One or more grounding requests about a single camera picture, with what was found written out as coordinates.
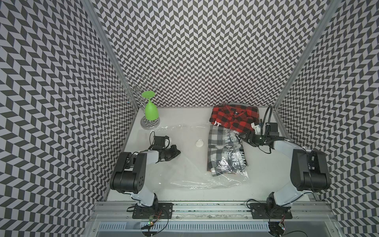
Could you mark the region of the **white vacuum bag valve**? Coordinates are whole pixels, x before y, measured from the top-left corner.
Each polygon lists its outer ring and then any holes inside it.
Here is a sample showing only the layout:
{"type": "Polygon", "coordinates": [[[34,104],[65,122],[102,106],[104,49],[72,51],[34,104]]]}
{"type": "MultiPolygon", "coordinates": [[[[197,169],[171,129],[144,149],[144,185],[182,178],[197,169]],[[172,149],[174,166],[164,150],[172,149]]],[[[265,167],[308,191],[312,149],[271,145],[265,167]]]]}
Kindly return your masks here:
{"type": "Polygon", "coordinates": [[[204,145],[204,142],[203,142],[201,139],[199,139],[199,140],[196,141],[195,145],[196,145],[198,148],[200,148],[200,147],[202,147],[202,146],[204,145]]]}

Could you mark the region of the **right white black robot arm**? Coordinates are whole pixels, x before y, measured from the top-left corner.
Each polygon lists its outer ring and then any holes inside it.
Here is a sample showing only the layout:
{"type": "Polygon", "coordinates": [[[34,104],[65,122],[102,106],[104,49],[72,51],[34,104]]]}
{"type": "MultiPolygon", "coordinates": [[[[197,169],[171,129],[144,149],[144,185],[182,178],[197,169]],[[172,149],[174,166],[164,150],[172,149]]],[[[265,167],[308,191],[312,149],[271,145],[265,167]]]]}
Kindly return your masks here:
{"type": "Polygon", "coordinates": [[[327,190],[331,178],[326,154],[319,150],[307,150],[290,139],[280,136],[266,124],[266,131],[257,134],[249,131],[239,135],[245,143],[253,146],[268,146],[290,159],[290,181],[280,190],[272,192],[266,200],[267,211],[289,209],[290,205],[307,194],[327,190]]]}

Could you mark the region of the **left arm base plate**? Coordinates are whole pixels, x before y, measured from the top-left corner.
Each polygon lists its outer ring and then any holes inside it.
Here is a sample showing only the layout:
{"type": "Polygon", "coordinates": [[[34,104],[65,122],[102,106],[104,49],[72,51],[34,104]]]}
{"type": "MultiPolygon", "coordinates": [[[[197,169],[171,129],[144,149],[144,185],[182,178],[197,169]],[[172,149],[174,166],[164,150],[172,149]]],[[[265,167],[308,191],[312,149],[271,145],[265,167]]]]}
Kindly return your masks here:
{"type": "Polygon", "coordinates": [[[134,206],[132,212],[133,219],[148,219],[150,216],[160,219],[171,219],[173,211],[173,203],[171,202],[159,202],[158,205],[152,207],[141,207],[137,204],[134,206]]]}

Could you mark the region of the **black white checked shirt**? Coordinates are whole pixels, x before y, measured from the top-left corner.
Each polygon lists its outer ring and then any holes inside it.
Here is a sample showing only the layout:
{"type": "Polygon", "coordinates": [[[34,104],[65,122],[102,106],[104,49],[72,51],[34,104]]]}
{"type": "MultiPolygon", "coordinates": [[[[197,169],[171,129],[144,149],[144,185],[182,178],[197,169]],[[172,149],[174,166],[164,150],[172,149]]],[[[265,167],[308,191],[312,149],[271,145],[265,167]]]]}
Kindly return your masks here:
{"type": "Polygon", "coordinates": [[[207,170],[212,176],[246,175],[247,161],[239,133],[211,125],[208,135],[207,170]]]}

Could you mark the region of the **green plastic wine glass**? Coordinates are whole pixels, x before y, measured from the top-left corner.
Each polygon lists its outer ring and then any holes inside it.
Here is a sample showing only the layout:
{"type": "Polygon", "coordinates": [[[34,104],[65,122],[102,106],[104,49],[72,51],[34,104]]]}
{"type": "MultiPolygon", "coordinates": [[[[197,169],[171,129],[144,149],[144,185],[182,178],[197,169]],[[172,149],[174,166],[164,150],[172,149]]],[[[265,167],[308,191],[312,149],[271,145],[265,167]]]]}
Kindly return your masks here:
{"type": "Polygon", "coordinates": [[[159,118],[159,112],[156,105],[151,101],[151,99],[155,96],[153,91],[144,91],[141,96],[144,99],[147,99],[148,102],[145,106],[145,118],[147,120],[153,121],[159,118]]]}

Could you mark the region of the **red black printed shirt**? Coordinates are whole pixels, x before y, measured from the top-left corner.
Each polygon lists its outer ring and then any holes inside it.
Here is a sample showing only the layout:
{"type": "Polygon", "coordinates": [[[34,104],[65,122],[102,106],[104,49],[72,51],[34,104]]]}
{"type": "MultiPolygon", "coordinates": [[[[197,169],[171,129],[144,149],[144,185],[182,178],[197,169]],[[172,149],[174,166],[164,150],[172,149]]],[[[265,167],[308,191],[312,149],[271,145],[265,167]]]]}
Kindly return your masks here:
{"type": "Polygon", "coordinates": [[[218,105],[212,109],[209,122],[239,133],[254,131],[260,123],[259,110],[256,106],[218,105]]]}

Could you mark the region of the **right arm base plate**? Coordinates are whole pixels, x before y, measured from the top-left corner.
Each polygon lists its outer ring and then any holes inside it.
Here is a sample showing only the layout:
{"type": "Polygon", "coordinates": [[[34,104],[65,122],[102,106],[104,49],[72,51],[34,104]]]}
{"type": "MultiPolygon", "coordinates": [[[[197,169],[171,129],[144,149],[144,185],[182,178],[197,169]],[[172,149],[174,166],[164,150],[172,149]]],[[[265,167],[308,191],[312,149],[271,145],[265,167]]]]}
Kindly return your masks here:
{"type": "Polygon", "coordinates": [[[290,207],[274,206],[270,208],[263,203],[250,203],[248,207],[251,210],[253,219],[292,219],[290,207]]]}

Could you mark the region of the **aluminium front rail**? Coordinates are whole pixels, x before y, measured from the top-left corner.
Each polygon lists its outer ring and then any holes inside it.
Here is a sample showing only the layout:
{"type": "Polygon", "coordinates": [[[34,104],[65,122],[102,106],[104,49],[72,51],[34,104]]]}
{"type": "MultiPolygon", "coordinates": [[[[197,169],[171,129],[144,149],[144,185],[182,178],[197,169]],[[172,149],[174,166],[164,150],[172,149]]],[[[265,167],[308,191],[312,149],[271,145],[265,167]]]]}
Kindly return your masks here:
{"type": "MultiPolygon", "coordinates": [[[[283,211],[259,213],[256,209],[249,209],[246,201],[172,201],[172,221],[248,221],[255,216],[260,220],[267,218],[279,221],[284,216],[283,211]]],[[[89,221],[123,221],[131,220],[133,216],[133,201],[101,201],[95,204],[89,221]]],[[[297,201],[288,211],[292,218],[290,221],[332,221],[337,217],[330,206],[323,201],[297,201]]]]}

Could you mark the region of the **clear plastic vacuum bag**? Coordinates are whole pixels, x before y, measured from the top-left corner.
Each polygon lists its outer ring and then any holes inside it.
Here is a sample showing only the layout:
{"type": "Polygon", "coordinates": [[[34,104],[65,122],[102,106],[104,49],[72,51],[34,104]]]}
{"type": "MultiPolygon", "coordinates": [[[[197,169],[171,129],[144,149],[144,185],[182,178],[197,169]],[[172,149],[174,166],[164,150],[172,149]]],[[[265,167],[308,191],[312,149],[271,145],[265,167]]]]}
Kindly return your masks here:
{"type": "Polygon", "coordinates": [[[207,170],[210,126],[210,123],[178,124],[155,129],[152,132],[140,132],[139,135],[146,139],[146,145],[151,145],[155,136],[168,136],[170,146],[176,145],[181,151],[178,157],[169,162],[148,165],[146,186],[157,192],[163,189],[230,188],[247,183],[248,166],[245,176],[237,174],[212,176],[207,170]],[[199,139],[204,142],[200,148],[195,145],[199,139]]]}

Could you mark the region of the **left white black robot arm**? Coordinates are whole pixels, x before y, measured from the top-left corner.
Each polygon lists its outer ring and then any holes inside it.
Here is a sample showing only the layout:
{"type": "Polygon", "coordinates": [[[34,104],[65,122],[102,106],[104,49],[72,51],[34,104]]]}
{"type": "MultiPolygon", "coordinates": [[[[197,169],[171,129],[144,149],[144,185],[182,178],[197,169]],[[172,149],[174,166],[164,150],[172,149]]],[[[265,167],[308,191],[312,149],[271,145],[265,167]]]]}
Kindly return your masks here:
{"type": "Polygon", "coordinates": [[[110,179],[110,188],[121,194],[130,195],[142,208],[158,208],[158,197],[145,186],[148,165],[169,162],[181,151],[176,145],[160,150],[122,152],[116,162],[110,179]]]}

